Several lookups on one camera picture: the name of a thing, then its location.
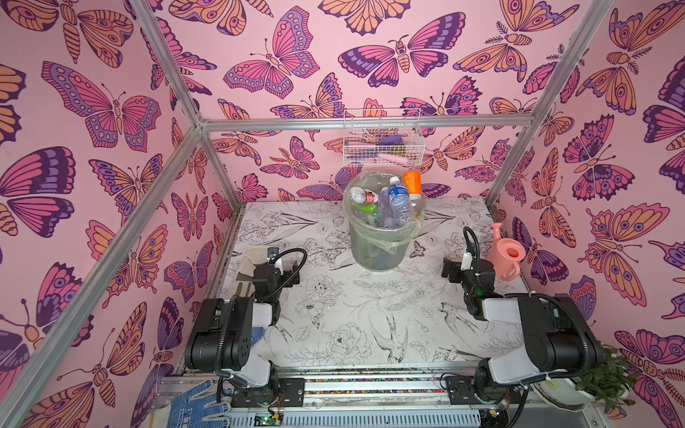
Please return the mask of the red white label bottle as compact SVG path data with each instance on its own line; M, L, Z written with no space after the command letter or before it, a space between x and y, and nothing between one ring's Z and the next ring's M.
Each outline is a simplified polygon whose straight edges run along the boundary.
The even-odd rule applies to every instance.
M376 204L379 201L378 194L362 187L352 187L350 197L355 204Z

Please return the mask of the lime green label bottle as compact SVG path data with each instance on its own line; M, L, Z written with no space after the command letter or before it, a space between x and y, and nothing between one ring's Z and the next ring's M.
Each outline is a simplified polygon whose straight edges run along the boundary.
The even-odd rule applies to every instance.
M355 216L373 228L377 228L380 224L380 207L375 203L366 203L354 205Z

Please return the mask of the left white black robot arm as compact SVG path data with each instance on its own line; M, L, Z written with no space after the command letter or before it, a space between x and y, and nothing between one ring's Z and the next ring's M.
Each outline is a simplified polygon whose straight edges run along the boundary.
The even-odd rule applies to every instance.
M237 274L253 291L227 300L208 299L200 307L185 349L187 368L214 374L246 392L278 390L274 364L251 355L254 329L275 326L281 313L280 296L300 282L300 270L308 259L303 248L267 249L267 258L253 273Z

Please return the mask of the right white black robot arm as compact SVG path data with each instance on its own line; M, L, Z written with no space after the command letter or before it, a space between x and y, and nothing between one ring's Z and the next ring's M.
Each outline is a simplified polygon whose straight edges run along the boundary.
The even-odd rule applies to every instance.
M580 378L600 367L607 352L569 297L494 292L494 265L488 260L445 258L443 278L462 286L468 313L482 322L519 326L524 344L478 363L472 389L483 402L507 395L515 386Z

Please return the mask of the orange label bottle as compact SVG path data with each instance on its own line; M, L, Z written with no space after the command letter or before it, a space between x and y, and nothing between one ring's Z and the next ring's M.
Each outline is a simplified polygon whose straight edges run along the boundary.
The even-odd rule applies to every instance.
M403 174L403 183L408 188L412 210L418 216L425 205L422 191L421 174L418 171L409 171Z

